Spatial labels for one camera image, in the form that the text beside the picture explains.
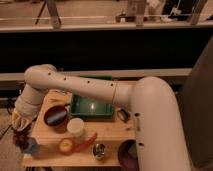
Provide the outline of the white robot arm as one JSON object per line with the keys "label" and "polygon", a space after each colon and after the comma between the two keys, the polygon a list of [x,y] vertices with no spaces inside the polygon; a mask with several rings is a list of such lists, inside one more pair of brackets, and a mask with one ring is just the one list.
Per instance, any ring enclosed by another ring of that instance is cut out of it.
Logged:
{"label": "white robot arm", "polygon": [[61,89],[132,113],[140,171],[191,171],[178,103],[166,81],[148,76],[128,84],[67,76],[51,64],[27,68],[24,80],[12,112],[15,130],[32,122],[50,89]]}

